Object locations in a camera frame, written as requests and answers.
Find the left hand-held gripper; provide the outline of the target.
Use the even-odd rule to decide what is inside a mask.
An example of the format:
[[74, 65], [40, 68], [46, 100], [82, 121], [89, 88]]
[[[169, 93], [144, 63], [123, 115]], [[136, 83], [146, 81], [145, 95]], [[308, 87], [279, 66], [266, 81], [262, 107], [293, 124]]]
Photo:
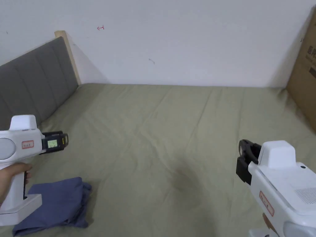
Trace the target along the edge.
[[[68, 144], [67, 133], [41, 133], [34, 115], [13, 116], [10, 128], [0, 132], [0, 170], [18, 162], [27, 162], [30, 157], [41, 153], [62, 151]], [[26, 179], [26, 172], [13, 176], [1, 204], [1, 221], [22, 221], [42, 205], [41, 194], [25, 193]]]

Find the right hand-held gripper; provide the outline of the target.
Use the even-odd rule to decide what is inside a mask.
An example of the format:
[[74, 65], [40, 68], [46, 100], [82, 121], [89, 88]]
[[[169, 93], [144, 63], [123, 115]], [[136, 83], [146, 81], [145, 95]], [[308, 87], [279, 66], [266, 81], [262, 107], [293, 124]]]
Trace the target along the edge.
[[296, 161], [284, 140], [259, 145], [239, 141], [236, 174], [249, 189], [275, 231], [251, 229], [249, 237], [315, 237], [316, 175]]

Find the person's left hand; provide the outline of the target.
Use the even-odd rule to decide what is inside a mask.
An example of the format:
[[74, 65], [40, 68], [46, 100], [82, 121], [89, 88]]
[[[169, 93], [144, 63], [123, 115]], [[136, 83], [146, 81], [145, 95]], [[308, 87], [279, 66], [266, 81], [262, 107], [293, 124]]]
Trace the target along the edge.
[[31, 169], [31, 164], [20, 162], [0, 170], [0, 205], [2, 205], [8, 195], [13, 177], [20, 173], [26, 172], [27, 179], [29, 179], [31, 177], [31, 174], [29, 173]]

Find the person's right hand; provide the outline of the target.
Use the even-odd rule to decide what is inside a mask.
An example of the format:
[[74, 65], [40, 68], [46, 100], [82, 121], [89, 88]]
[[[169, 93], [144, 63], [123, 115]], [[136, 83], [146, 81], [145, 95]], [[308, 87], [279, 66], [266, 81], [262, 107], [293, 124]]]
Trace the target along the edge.
[[262, 217], [263, 217], [263, 220], [264, 220], [264, 222], [265, 222], [267, 228], [268, 228], [269, 230], [275, 231], [273, 225], [271, 224], [271, 222], [269, 221], [269, 219], [267, 218], [267, 216], [265, 215], [265, 213], [262, 214]]

